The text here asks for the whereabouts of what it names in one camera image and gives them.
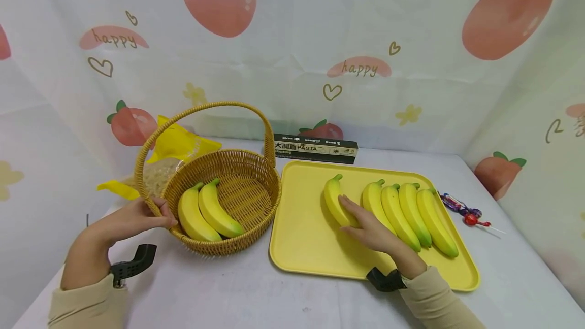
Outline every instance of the sleeve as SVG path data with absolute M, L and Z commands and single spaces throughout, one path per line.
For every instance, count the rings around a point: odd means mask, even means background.
M 427 329 L 485 328 L 458 297 L 435 267 L 415 279 L 403 277 L 407 289 L 400 290 L 406 305 Z
M 92 286 L 53 292 L 50 329 L 121 329 L 124 326 L 128 290 L 115 289 L 113 275 Z

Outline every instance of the banana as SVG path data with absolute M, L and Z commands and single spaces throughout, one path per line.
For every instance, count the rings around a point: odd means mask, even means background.
M 244 233 L 244 228 L 235 221 L 221 207 L 218 199 L 217 185 L 219 178 L 205 184 L 199 193 L 199 208 L 205 221 L 216 229 L 218 233 L 228 238 L 234 238 Z
M 413 232 L 418 237 L 420 245 L 429 248 L 431 246 L 431 234 L 425 226 L 423 218 L 420 216 L 418 206 L 416 204 L 416 189 L 420 184 L 415 186 L 412 183 L 404 183 L 399 189 L 400 207 L 404 213 L 404 217 L 411 226 Z
M 443 222 L 440 221 L 433 192 L 429 189 L 419 191 L 416 194 L 416 202 L 420 216 L 431 233 L 433 244 L 445 253 L 446 256 L 458 256 L 459 250 L 457 249 L 457 245 L 455 245 L 455 241 L 449 232 L 447 232 Z
M 341 185 L 339 179 L 343 176 L 338 174 L 327 181 L 323 189 L 324 197 L 326 197 L 326 205 L 335 220 L 342 226 L 359 227 L 358 221 L 355 217 L 347 212 L 339 203 L 339 195 L 341 194 Z
M 368 184 L 362 192 L 362 202 L 366 210 L 373 213 L 378 221 L 382 222 L 382 225 L 386 226 L 390 232 L 396 235 L 396 230 L 390 221 L 388 221 L 388 217 L 386 217 L 384 208 L 382 207 L 382 184 L 384 184 L 384 179 Z
M 179 221 L 186 234 L 194 240 L 220 241 L 221 237 L 199 211 L 199 190 L 203 183 L 197 183 L 195 187 L 189 188 L 179 199 Z
M 398 184 L 394 184 L 382 189 L 382 207 L 388 221 L 394 226 L 396 235 L 415 252 L 420 252 L 420 241 L 400 208 L 399 191 L 397 191 L 399 188 Z

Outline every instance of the wicker basket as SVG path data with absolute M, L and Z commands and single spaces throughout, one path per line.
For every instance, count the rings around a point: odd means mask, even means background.
M 228 214 L 244 227 L 244 234 L 223 241 L 197 241 L 187 236 L 178 224 L 170 229 L 189 249 L 204 255 L 229 255 L 249 247 L 266 231 L 280 202 L 282 186 L 276 170 L 274 135 L 266 117 L 254 106 L 242 102 L 211 102 L 193 107 L 160 126 L 143 145 L 134 170 L 136 189 L 156 216 L 160 211 L 150 198 L 143 178 L 144 164 L 150 145 L 170 125 L 200 110 L 219 106 L 239 106 L 253 110 L 264 122 L 264 156 L 239 149 L 208 153 L 183 164 L 170 176 L 161 197 L 178 220 L 178 201 L 183 192 L 199 182 L 208 183 L 219 177 L 219 203 Z

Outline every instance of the plastic tray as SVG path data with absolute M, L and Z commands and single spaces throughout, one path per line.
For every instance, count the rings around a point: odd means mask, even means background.
M 385 185 L 420 183 L 421 188 L 434 188 L 424 176 L 416 173 L 349 167 L 338 164 L 293 161 L 282 171 L 282 198 L 276 210 L 270 257 L 284 271 L 304 274 L 366 279 L 367 272 L 378 267 L 388 274 L 396 265 L 388 255 L 363 247 L 339 230 L 323 197 L 328 179 L 343 174 L 342 193 L 358 202 L 370 182 L 385 179 Z M 443 206 L 436 193 L 438 206 Z M 437 267 L 453 290 L 473 291 L 480 284 L 479 272 L 446 209 L 439 217 L 451 233 L 459 256 L 451 259 L 435 247 L 423 248 L 420 256 Z

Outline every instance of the snack bag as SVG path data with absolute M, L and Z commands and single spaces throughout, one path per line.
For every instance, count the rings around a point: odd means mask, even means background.
M 169 118 L 158 116 L 161 127 Z M 190 133 L 183 126 L 174 123 L 157 138 L 153 154 L 144 168 L 146 189 L 154 195 L 160 195 L 170 175 L 181 166 L 196 157 L 217 151 L 221 144 Z M 127 200 L 140 197 L 135 189 L 134 175 L 122 180 L 108 180 L 97 186 L 97 190 L 107 189 Z

